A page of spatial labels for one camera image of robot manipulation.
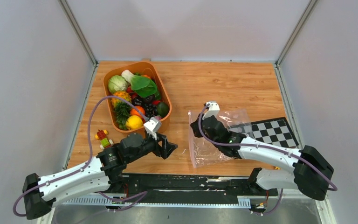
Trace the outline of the clear zip top bag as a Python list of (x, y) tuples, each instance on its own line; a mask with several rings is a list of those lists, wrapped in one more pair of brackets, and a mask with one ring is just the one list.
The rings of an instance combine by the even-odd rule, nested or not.
[[(217, 120), (229, 131), (254, 137), (251, 120), (247, 110), (244, 108), (231, 111), (221, 110), (217, 115)], [(189, 129), (189, 149), (194, 168), (223, 163), (233, 159), (224, 155), (204, 138), (195, 137), (192, 128)]]

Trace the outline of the green bok choy toy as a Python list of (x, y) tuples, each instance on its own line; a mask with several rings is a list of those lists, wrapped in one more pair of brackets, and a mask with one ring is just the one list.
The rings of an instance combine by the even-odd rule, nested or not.
[(134, 75), (129, 70), (124, 70), (121, 73), (130, 85), (131, 89), (142, 98), (154, 95), (157, 92), (157, 86), (151, 79), (143, 76)]

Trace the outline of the pale green cabbage toy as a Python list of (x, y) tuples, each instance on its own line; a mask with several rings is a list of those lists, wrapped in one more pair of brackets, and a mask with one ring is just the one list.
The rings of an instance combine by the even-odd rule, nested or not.
[(126, 91), (128, 87), (128, 82), (119, 75), (114, 75), (108, 81), (108, 90), (111, 94), (114, 94), (117, 91)]

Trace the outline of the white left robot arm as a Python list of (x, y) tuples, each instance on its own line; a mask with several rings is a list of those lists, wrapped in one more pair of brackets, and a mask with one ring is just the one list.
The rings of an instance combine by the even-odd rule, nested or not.
[(122, 171), (129, 163), (149, 153), (167, 159), (177, 147), (159, 133), (156, 138), (133, 133), (83, 164), (47, 176), (29, 174), (22, 189), (25, 217), (40, 218), (53, 207), (88, 193), (108, 189), (118, 193), (124, 188)]

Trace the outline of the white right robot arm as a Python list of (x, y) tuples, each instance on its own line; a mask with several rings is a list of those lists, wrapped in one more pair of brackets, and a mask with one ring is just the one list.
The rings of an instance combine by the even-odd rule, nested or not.
[(337, 191), (331, 178), (334, 168), (314, 147), (303, 149), (278, 147), (241, 133), (229, 131), (215, 116), (196, 119), (190, 124), (195, 137), (212, 143), (225, 156), (260, 161), (277, 170), (254, 168), (248, 190), (254, 195), (270, 189), (295, 189), (322, 201), (328, 191)]

